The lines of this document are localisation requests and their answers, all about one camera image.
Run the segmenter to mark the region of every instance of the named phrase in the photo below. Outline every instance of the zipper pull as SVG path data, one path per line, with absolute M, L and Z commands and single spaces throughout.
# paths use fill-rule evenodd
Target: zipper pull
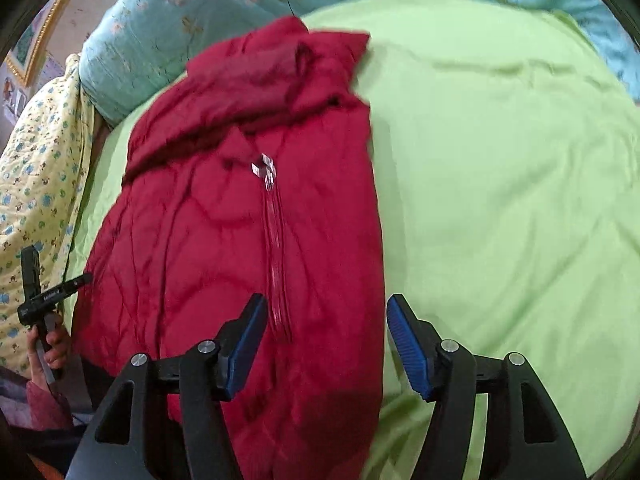
M 262 154 L 262 160 L 251 164 L 254 175 L 264 179 L 264 186 L 267 191 L 273 189 L 276 180 L 276 166 L 270 156 Z

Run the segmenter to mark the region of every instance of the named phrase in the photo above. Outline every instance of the zipper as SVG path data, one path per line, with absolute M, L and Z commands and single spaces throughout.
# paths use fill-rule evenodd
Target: zipper
M 291 342 L 291 322 L 284 282 L 284 223 L 280 194 L 276 186 L 276 167 L 264 153 L 251 165 L 256 176 L 264 180 L 263 211 L 267 245 L 267 282 L 271 329 L 277 340 Z

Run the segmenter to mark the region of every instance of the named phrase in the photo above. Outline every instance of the floral pattern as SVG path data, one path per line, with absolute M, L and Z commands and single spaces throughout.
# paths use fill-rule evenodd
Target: floral pattern
M 94 107 L 81 89 L 79 56 L 29 101 L 0 157 L 0 365 L 28 375 L 20 251 L 40 253 L 42 288 L 63 279 L 89 170 Z
M 82 49 L 80 76 L 112 125 L 180 75 L 210 44 L 281 16 L 346 0 L 118 0 Z M 601 0 L 485 0 L 563 10 L 593 41 L 611 71 L 640 99 L 640 53 Z

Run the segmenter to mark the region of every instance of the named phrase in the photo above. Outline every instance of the hand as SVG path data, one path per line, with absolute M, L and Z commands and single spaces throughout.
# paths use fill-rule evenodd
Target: hand
M 62 318 L 55 314 L 56 329 L 47 334 L 47 343 L 51 345 L 51 350 L 44 354 L 44 359 L 53 370 L 63 368 L 66 359 L 71 353 L 71 336 L 66 331 L 62 323 Z M 38 340 L 38 327 L 33 326 L 27 331 L 27 357 L 29 358 L 29 366 L 31 367 L 31 381 L 39 388 L 49 391 L 47 378 L 38 359 L 38 351 L 36 350 L 36 341 Z

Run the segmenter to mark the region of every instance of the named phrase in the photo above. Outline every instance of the gold picture frame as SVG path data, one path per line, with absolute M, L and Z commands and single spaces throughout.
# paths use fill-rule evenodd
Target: gold picture frame
M 68 0 L 49 0 L 4 59 L 23 88 L 32 83 L 49 35 L 67 2 Z

